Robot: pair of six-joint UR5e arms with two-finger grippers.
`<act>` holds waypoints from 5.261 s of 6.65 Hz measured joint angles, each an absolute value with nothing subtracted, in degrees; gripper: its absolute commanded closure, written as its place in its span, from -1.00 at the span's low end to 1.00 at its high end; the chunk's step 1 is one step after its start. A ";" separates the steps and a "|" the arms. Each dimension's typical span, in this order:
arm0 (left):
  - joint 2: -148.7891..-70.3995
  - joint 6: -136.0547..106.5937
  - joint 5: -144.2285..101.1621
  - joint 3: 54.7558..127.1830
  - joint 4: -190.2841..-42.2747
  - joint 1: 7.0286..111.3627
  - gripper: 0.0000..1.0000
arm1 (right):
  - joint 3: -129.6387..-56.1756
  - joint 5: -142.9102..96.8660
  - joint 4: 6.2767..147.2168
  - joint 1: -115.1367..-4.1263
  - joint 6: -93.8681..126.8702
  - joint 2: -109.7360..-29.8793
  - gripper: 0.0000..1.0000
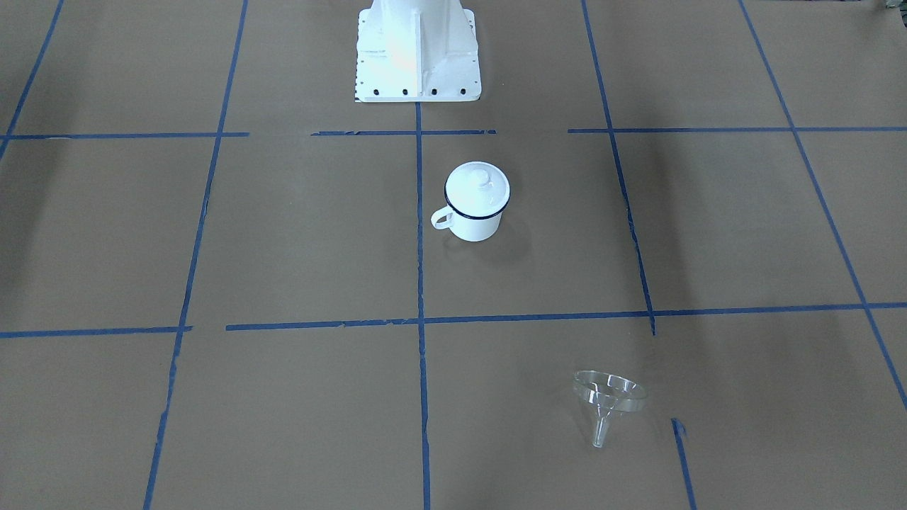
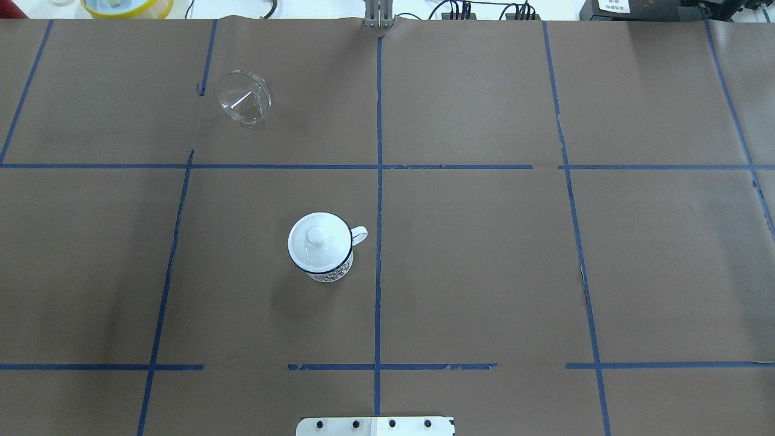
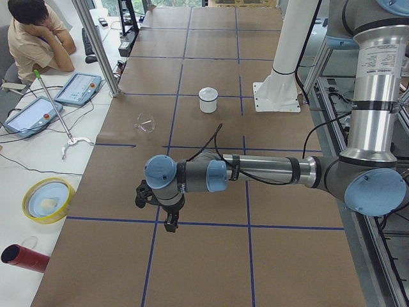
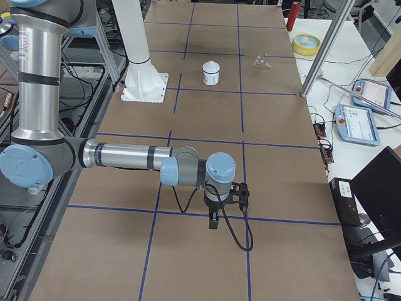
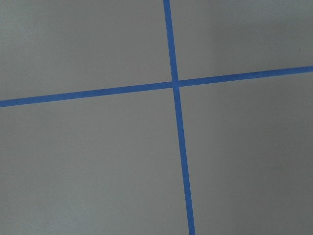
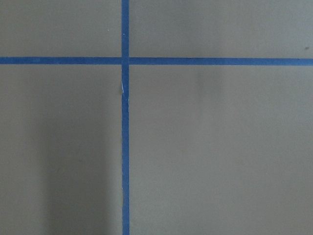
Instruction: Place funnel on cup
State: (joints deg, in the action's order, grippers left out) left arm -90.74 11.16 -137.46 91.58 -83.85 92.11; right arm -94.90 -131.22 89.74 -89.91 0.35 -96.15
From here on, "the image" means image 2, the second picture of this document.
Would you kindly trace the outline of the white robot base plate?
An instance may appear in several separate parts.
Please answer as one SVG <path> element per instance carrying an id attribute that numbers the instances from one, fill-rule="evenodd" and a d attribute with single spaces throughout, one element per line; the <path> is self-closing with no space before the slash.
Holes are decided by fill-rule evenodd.
<path id="1" fill-rule="evenodd" d="M 296 435 L 455 435 L 453 417 L 308 417 Z"/>

